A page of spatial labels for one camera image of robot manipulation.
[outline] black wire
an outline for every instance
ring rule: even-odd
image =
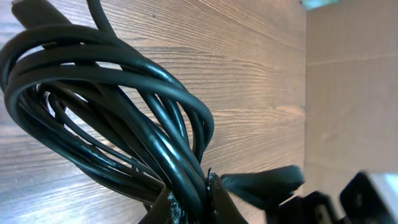
[[[98,183],[143,202],[152,216],[146,220],[164,208],[154,205],[164,185],[191,220],[200,220],[207,202],[200,161],[214,130],[209,109],[168,71],[118,39],[98,0],[87,2],[98,30],[41,26],[3,47],[0,82],[8,113],[23,130]],[[53,47],[21,58],[46,44]],[[122,70],[96,62],[115,63]],[[137,89],[161,128],[119,86]],[[192,125],[192,151],[178,104]],[[123,153],[82,130],[68,117],[67,108]]]

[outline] wood grain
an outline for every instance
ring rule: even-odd
[[[308,13],[305,192],[338,195],[359,170],[398,172],[398,2]]]
[[[94,27],[83,0],[52,3],[73,23]],[[298,1],[112,0],[103,7],[121,39],[213,113],[203,170],[303,166],[305,11]],[[10,8],[0,1],[0,44],[23,30]],[[124,90],[149,112],[135,90]],[[1,222],[136,223],[145,215],[140,203],[101,187],[26,135],[2,98],[0,128]],[[234,201],[249,223],[264,223],[262,211]]]

